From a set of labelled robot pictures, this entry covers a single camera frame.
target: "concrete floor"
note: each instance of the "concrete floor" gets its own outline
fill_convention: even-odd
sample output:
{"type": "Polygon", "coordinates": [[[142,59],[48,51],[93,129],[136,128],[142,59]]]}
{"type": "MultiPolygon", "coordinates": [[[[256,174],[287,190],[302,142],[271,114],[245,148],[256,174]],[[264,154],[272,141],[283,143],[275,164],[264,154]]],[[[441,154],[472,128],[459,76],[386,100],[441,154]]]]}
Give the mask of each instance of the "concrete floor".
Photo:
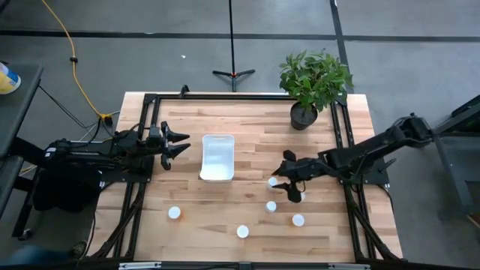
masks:
{"type": "MultiPolygon", "coordinates": [[[[50,0],[70,30],[227,33],[228,4],[221,0],[50,0]]],[[[337,0],[345,35],[480,36],[480,1],[337,0]]],[[[335,33],[328,0],[233,0],[235,31],[257,34],[335,33]]],[[[38,0],[16,0],[0,15],[0,29],[59,30],[38,0]]],[[[228,92],[230,83],[211,74],[230,70],[224,39],[75,38],[79,78],[102,112],[119,110],[125,91],[228,92]]],[[[305,49],[338,55],[336,41],[236,40],[238,71],[256,73],[240,92],[281,92],[280,64],[305,49]]],[[[416,112],[434,126],[454,108],[480,93],[480,43],[347,42],[355,93],[366,94],[373,126],[382,132],[416,112]]],[[[68,41],[63,37],[0,37],[0,59],[45,66],[42,85],[85,123],[95,121],[71,77],[68,41]]],[[[20,136],[45,147],[60,137],[80,138],[76,126],[42,92],[35,96],[20,136]]],[[[466,220],[440,221],[448,205],[448,181],[433,145],[401,149],[388,169],[395,220],[405,258],[419,263],[480,266],[478,229],[466,220]]],[[[24,243],[10,238],[23,194],[15,193],[0,221],[0,258],[24,243]]],[[[93,207],[82,214],[35,212],[35,237],[28,241],[64,250],[86,239],[93,207]]]]}

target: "butcher block tabletop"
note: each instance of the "butcher block tabletop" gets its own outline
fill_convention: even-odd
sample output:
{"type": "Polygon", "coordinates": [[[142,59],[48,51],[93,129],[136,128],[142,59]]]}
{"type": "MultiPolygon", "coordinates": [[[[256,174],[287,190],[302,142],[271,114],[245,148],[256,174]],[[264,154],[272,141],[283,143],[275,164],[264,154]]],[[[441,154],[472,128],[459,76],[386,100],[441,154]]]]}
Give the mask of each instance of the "butcher block tabletop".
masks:
{"type": "MultiPolygon", "coordinates": [[[[138,123],[144,94],[125,93],[118,131],[138,123]]],[[[266,188],[267,180],[281,164],[284,150],[294,151],[298,158],[313,158],[317,152],[336,147],[330,107],[319,114],[313,125],[298,131],[290,126],[293,103],[162,100],[158,124],[167,121],[173,131],[190,134],[190,139],[179,143],[190,143],[191,147],[172,160],[170,171],[162,168],[160,156],[155,158],[143,203],[135,260],[354,262],[344,192],[336,179],[323,176],[306,182],[305,200],[298,204],[289,202],[285,191],[266,188]],[[231,182],[212,183],[200,178],[202,137],[206,134],[235,137],[235,175],[231,182]],[[277,203],[275,213],[266,212],[268,201],[277,203]],[[181,209],[179,220],[168,218],[171,206],[181,209]],[[303,227],[293,226],[294,214],[304,215],[303,227]],[[245,239],[236,234],[242,224],[250,230],[245,239]]],[[[374,129],[365,95],[349,95],[348,108],[355,141],[372,137],[374,129]]],[[[341,111],[338,112],[343,130],[341,111]]],[[[101,193],[90,254],[107,240],[119,222],[125,187],[125,183],[115,183],[101,193]]],[[[373,228],[401,257],[389,198],[377,186],[366,185],[364,192],[373,228]]],[[[358,222],[357,226],[366,254],[365,234],[358,222]]],[[[129,235],[128,227],[123,250],[129,235]]]]}

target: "white cup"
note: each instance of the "white cup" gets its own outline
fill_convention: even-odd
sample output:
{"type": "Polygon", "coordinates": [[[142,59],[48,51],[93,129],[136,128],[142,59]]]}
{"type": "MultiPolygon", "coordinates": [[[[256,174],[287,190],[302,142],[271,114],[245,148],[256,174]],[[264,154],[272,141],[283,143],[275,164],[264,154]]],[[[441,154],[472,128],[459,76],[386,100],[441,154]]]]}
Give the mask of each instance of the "white cup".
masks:
{"type": "Polygon", "coordinates": [[[301,214],[294,214],[292,217],[293,225],[302,227],[305,224],[305,218],[301,214]]]}
{"type": "Polygon", "coordinates": [[[176,219],[180,218],[181,213],[182,213],[182,211],[180,211],[180,208],[178,206],[172,206],[168,210],[168,217],[173,219],[173,220],[176,220],[176,219]]]}
{"type": "Polygon", "coordinates": [[[270,177],[270,179],[267,181],[267,188],[270,191],[274,191],[275,189],[273,188],[273,186],[275,185],[278,185],[277,179],[275,177],[270,177]]]}
{"type": "Polygon", "coordinates": [[[267,213],[273,213],[275,210],[277,210],[277,204],[274,201],[265,204],[265,211],[267,211],[267,213]]]}
{"type": "Polygon", "coordinates": [[[248,236],[248,227],[245,225],[238,226],[237,236],[240,237],[241,239],[246,238],[248,236]]]}

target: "light stand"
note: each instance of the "light stand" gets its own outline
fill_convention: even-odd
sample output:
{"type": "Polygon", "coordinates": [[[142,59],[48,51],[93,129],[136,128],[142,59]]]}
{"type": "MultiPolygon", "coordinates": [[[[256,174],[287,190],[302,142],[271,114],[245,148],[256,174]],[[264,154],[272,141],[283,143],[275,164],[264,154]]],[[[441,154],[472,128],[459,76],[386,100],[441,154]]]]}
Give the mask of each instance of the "light stand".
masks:
{"type": "Polygon", "coordinates": [[[230,13],[230,44],[232,46],[232,73],[213,70],[213,74],[224,75],[229,77],[232,80],[232,92],[237,92],[237,79],[241,75],[252,74],[255,70],[246,70],[242,72],[235,72],[235,50],[233,49],[233,19],[232,19],[232,0],[228,1],[228,8],[230,13]]]}

